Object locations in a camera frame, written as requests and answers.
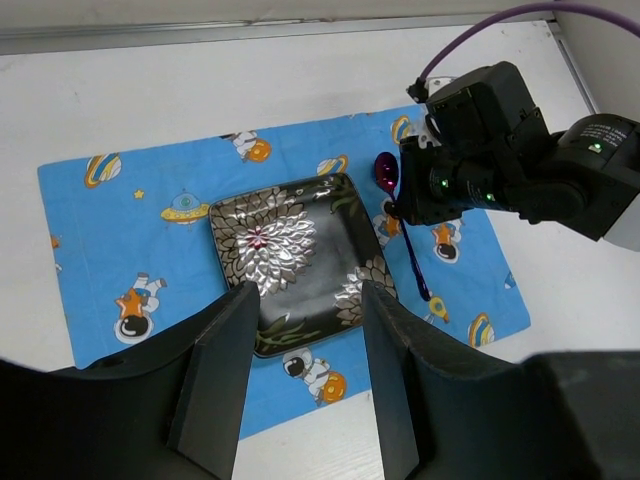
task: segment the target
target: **spoon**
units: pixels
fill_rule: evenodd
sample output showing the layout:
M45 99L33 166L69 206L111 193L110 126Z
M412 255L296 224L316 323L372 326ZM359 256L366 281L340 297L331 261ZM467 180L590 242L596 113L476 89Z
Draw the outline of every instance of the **spoon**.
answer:
M400 171L398 169L398 161L396 160L395 155L389 152L383 152L378 155L374 163L374 171L378 187L380 187L382 191L384 191L391 197L391 201L393 203L396 203L396 196L393 192L398 185ZM404 236L404 241L407 244L407 250L409 250L409 257L411 258L411 268L413 269L413 274L416 276L416 282L418 283L420 296L426 302L428 302L429 300L431 300L429 289L427 288L427 284L424 281L424 276L422 275L422 271L420 270L420 265L418 264L418 259L416 258L416 253L413 250L413 246L411 245L411 240L409 240L409 234L407 233L407 228L404 224L404 220L402 218L400 218L399 220L402 234Z

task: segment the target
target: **plate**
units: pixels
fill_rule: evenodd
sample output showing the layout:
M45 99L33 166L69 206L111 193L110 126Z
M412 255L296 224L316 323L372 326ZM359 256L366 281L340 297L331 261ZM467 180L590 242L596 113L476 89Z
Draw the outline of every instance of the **plate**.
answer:
M259 357L319 342L362 324L362 281L396 296L353 182L338 173L228 198L209 220L229 287L258 284Z

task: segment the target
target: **silver flower design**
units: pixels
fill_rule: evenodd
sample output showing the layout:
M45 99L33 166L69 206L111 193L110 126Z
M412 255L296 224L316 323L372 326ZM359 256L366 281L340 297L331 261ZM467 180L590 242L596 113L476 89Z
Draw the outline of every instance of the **silver flower design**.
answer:
M227 280L254 281L261 297L295 283L314 254L316 231L304 205L278 187L224 200L210 216Z
M364 280L373 280L383 285L394 298L397 296L384 259L376 255L373 260L367 260L364 267L356 267L353 273L347 275L347 283L344 283L340 293L336 294L334 306L340 309L338 318L342 319L344 326L362 324L362 282Z

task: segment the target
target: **astronaut print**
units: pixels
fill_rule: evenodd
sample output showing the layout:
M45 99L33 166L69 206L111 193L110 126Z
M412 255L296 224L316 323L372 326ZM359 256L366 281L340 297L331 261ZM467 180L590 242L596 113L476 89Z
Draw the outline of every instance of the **astronaut print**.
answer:
M153 330L151 314L160 306L158 290L167 286L164 278L149 281L149 274L140 272L127 293L116 299L120 315L114 326L116 338L133 345L147 339Z
M243 162L262 163L271 155L269 142L258 138L258 134L254 131L223 135L221 138L233 143Z
M313 358L308 347L285 353L282 364L287 375L305 383L318 407L323 403L336 403L347 393L344 375L331 370L331 365L326 360Z
M441 223L431 230L435 237L433 252L445 263L456 263L460 258L458 243L462 240L460 227L464 225L461 218Z

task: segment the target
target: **blue placemat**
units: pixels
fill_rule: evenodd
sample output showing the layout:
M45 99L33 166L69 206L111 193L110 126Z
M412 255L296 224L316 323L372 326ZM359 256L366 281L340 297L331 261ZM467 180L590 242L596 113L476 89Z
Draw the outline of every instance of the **blue placemat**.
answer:
M410 227L435 297L426 304L418 294L398 225L382 209L387 198L372 179L372 164L381 151L397 151L410 119L420 115L418 107L407 107L41 167L76 365L86 367L160 332L226 290L208 204L337 171L354 180L411 311L474 346L526 328L529 315L482 211L435 228ZM123 326L125 318L139 322ZM287 375L282 357L254 358L241 437L326 405L318 401L316 383L324 370L344 377L343 398L370 388L361 329L297 355L309 368L303 379Z

